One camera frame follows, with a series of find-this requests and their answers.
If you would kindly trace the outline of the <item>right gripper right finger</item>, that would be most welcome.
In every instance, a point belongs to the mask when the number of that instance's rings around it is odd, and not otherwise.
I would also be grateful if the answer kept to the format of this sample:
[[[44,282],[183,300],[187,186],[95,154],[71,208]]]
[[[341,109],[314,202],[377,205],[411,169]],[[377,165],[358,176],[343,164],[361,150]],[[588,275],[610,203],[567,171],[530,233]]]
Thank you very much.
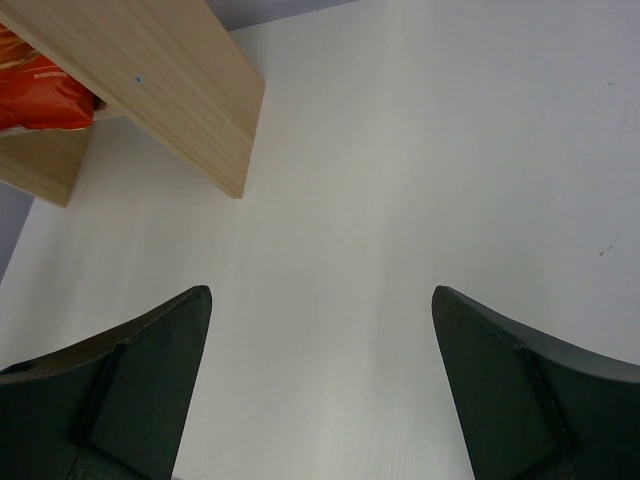
[[[432,317],[475,478],[638,478],[638,366],[447,286]]]

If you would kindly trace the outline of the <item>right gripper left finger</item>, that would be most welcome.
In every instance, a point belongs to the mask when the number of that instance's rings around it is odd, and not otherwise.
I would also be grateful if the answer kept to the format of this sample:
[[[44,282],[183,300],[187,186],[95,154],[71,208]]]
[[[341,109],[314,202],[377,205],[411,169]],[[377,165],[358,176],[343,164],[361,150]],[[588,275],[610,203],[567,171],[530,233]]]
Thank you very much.
[[[195,286],[3,369],[2,478],[172,478],[211,312],[210,289]]]

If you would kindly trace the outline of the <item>cassava chips bag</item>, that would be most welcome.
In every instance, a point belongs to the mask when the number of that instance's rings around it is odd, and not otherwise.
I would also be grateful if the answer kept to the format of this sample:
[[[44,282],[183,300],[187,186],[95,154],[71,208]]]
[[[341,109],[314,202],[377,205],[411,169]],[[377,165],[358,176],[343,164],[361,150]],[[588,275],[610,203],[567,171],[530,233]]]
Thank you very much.
[[[1,27],[1,130],[81,130],[95,95],[6,26]]]

